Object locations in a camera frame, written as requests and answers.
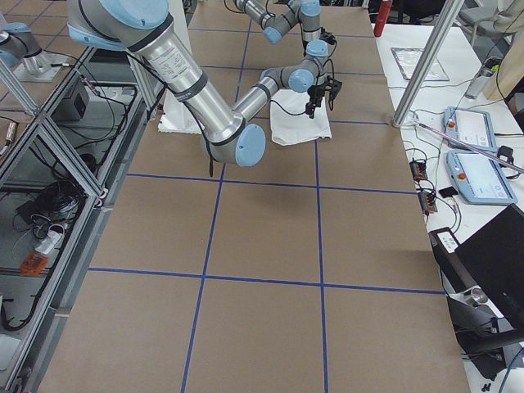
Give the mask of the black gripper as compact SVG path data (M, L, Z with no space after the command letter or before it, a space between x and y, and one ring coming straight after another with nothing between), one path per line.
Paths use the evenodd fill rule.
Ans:
M333 102L342 88L342 82L334 78L327 78L321 84L311 86L307 93L309 94L309 102L305 105L305 113L309 115L309 118L313 119L317 103L320 103L324 98L325 94L328 93L328 102Z
M301 31L301 38L304 46L318 39L326 42L328 45L335 45L337 43L335 35L331 32L326 31L323 27L320 27L316 30L303 29Z

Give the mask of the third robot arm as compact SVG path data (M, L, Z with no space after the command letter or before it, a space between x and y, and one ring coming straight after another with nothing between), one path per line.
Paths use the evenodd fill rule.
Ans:
M280 70L288 74L302 71L309 71L315 76L323 74L325 63L329 61L328 45L335 45L337 40L323 29L319 29L318 33L316 39L305 43L305 57L299 64L268 68L264 72L268 74ZM13 67L23 59L39 56L42 51L27 25L11 23L1 28L1 58L8 66ZM181 43L171 43L159 56L147 61L158 73L180 75L190 68L198 67Z

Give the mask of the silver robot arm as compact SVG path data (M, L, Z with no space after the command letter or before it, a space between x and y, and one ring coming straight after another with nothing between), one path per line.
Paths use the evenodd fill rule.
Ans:
M286 10L280 15L270 12L258 1L237 0L233 4L238 12L246 14L260 26L272 44L279 43L297 25L303 48L314 40L323 40L328 45L336 43L335 35L321 26L320 1L288 1Z
M266 146L264 130L251 119L279 90L307 93L304 113L309 118L325 97L330 101L336 98L341 82L328 75L325 66L330 60L328 47L337 41L321 26L318 1L290 1L280 16L257 1L236 1L234 5L260 25L270 43L279 42L299 25L304 47L299 64L266 70L234 106L223 99L175 33L175 20L166 1L69 1L68 30L77 43L128 52L145 60L146 71L160 80L199 124L210 162L250 167L261 160Z

